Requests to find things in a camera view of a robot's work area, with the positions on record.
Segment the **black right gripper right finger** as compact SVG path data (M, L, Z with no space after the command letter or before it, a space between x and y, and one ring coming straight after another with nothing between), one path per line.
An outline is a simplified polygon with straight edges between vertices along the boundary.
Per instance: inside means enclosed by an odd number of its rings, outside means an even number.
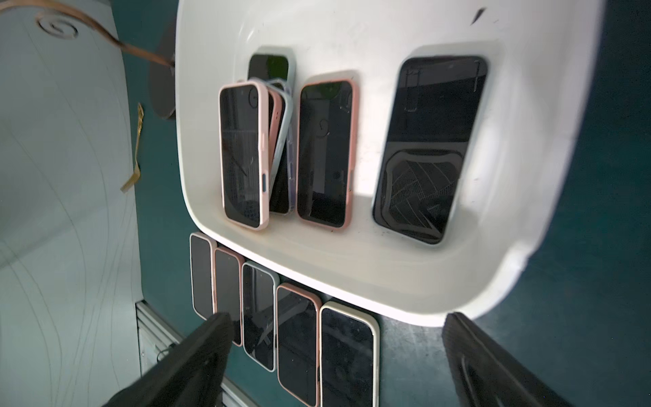
M447 315L442 340L462 406L569 406L460 312Z

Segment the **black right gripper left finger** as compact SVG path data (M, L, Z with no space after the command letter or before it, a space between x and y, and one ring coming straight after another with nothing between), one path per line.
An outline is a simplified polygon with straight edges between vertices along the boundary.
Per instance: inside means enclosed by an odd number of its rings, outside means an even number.
M228 313L212 315L108 406L216 406L234 339Z

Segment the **mint green case phone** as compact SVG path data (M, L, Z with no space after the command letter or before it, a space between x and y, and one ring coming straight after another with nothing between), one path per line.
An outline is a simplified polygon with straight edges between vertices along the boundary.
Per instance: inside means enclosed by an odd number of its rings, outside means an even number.
M254 261L242 267L242 340L245 353L266 371L276 370L278 274Z

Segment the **rose case phone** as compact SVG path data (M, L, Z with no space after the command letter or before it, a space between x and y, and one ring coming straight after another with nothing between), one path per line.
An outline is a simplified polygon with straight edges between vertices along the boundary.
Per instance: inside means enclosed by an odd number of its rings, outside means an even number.
M233 344L242 347L242 265L240 254L218 247L215 250L215 292L218 312L228 313L233 324Z

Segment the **light pink case phone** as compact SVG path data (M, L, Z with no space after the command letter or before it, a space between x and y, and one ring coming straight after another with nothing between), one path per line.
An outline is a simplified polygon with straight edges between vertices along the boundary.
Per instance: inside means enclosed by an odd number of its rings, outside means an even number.
M216 242L201 232L189 237L193 309L203 320L208 320L215 308L214 268Z

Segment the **cream case phone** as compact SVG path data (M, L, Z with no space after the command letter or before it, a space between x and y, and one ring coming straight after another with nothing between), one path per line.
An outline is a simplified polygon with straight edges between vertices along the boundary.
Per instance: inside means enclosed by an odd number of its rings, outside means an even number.
M378 406L380 328L374 317L329 301L320 309L320 404Z

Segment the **black phone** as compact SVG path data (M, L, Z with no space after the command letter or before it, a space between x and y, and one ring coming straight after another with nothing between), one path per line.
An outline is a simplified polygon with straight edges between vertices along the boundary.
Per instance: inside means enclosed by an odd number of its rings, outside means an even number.
M350 78L303 86L298 100L296 212L330 229L348 226L359 116Z
M219 93L221 196L225 216L259 231L270 217L268 86L253 79Z

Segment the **pale green case phone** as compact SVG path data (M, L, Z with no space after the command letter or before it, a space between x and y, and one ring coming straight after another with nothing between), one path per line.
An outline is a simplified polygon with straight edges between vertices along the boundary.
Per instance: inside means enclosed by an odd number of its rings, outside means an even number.
M424 244L442 241L487 79L478 55L402 64L372 206L379 226Z

